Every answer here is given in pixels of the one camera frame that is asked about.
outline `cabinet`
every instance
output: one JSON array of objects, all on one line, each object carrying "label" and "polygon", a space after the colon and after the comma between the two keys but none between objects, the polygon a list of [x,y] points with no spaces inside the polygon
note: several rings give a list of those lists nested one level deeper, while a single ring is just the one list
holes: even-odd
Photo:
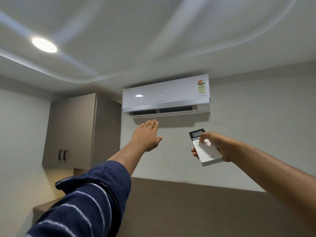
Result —
[{"label": "cabinet", "polygon": [[42,165],[89,169],[120,149],[121,104],[101,94],[51,103]]}]

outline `navy blue sleeve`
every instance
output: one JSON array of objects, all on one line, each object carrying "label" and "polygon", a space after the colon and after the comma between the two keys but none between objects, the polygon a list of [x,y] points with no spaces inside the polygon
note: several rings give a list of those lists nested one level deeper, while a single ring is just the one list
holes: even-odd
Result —
[{"label": "navy blue sleeve", "polygon": [[115,236],[121,225],[131,178],[116,161],[56,183],[66,196],[46,211],[27,232],[36,236]]}]

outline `remote control display screen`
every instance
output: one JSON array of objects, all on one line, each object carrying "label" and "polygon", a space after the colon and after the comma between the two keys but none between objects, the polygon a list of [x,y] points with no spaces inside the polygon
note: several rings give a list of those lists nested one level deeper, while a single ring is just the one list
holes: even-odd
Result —
[{"label": "remote control display screen", "polygon": [[203,131],[193,132],[192,136],[193,138],[200,136],[203,133]]}]

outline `white remote control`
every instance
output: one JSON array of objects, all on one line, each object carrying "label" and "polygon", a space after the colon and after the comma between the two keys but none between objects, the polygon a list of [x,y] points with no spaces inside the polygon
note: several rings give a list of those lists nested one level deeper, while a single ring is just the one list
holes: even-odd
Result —
[{"label": "white remote control", "polygon": [[203,132],[205,132],[204,129],[199,129],[189,133],[202,166],[209,166],[222,162],[223,157],[221,153],[208,139],[199,142],[200,135]]}]

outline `white ceiling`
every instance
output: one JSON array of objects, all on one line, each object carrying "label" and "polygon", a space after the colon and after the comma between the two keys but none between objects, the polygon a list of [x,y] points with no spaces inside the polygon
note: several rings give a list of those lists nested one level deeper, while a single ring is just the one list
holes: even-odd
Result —
[{"label": "white ceiling", "polygon": [[[316,59],[316,0],[0,0],[0,75],[52,92]],[[32,37],[57,45],[33,46]]]}]

